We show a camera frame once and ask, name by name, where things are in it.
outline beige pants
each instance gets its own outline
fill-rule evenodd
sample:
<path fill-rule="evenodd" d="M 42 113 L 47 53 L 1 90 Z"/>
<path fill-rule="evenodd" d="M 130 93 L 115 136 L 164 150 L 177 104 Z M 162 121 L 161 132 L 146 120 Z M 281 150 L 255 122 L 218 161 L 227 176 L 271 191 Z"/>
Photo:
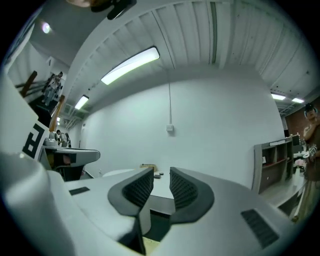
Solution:
<path fill-rule="evenodd" d="M 320 181 L 307 181 L 304 194 L 301 201 L 301 206 L 298 212 L 299 220 L 303 220 L 309 217 L 316 205 L 318 204 L 320 198 Z"/>

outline wooden post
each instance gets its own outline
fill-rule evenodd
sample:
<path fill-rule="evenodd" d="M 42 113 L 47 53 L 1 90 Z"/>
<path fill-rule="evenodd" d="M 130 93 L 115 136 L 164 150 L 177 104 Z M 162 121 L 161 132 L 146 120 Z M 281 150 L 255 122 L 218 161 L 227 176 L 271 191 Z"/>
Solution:
<path fill-rule="evenodd" d="M 33 71 L 32 74 L 30 75 L 30 77 L 28 78 L 28 80 L 26 81 L 24 87 L 21 90 L 21 95 L 23 98 L 26 97 L 27 92 L 29 91 L 30 86 L 32 85 L 32 83 L 34 82 L 36 76 L 37 76 L 37 71 Z"/>
<path fill-rule="evenodd" d="M 61 95 L 59 102 L 58 102 L 58 107 L 56 108 L 56 111 L 51 118 L 50 127 L 49 127 L 50 132 L 54 132 L 56 129 L 57 117 L 59 116 L 59 113 L 60 113 L 60 110 L 61 110 L 61 107 L 62 107 L 64 101 L 65 101 L 65 96 Z"/>

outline brown shirt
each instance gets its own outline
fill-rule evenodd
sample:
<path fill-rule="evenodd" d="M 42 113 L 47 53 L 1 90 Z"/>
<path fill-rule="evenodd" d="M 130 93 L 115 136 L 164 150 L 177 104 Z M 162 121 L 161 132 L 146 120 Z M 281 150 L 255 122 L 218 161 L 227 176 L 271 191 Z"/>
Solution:
<path fill-rule="evenodd" d="M 316 146 L 317 151 L 320 150 L 320 125 L 315 128 L 313 135 L 306 143 L 308 150 L 314 145 Z M 320 181 L 320 157 L 317 157 L 313 162 L 308 162 L 306 164 L 306 178 L 312 182 Z"/>

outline electrical box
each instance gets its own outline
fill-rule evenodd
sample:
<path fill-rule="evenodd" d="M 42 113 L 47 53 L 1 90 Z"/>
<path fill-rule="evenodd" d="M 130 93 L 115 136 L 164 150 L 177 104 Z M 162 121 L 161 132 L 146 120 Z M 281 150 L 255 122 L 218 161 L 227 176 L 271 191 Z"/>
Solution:
<path fill-rule="evenodd" d="M 167 132 L 173 132 L 174 131 L 174 125 L 173 124 L 167 124 L 166 125 L 166 131 Z"/>

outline rectangular light fixture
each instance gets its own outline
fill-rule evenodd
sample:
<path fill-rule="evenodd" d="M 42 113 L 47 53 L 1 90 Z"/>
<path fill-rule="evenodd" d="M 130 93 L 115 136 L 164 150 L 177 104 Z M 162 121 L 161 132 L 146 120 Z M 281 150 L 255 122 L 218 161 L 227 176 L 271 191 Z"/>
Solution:
<path fill-rule="evenodd" d="M 79 110 L 83 107 L 84 104 L 86 104 L 86 102 L 89 100 L 89 97 L 87 97 L 86 95 L 83 95 L 81 97 L 81 99 L 79 99 L 78 103 L 75 105 L 75 109 Z"/>
<path fill-rule="evenodd" d="M 293 101 L 293 102 L 296 102 L 296 103 L 303 103 L 303 102 L 305 102 L 303 99 L 300 99 L 300 98 L 294 98 L 292 101 Z"/>
<path fill-rule="evenodd" d="M 124 74 L 159 58 L 160 55 L 157 48 L 149 48 L 122 62 L 120 65 L 107 73 L 103 78 L 101 78 L 101 81 L 106 85 L 110 85 L 113 81 L 123 76 Z"/>
<path fill-rule="evenodd" d="M 272 95 L 272 98 L 274 98 L 275 100 L 283 101 L 286 98 L 286 96 L 282 96 L 282 95 L 279 95 L 279 94 L 271 93 L 271 95 Z"/>

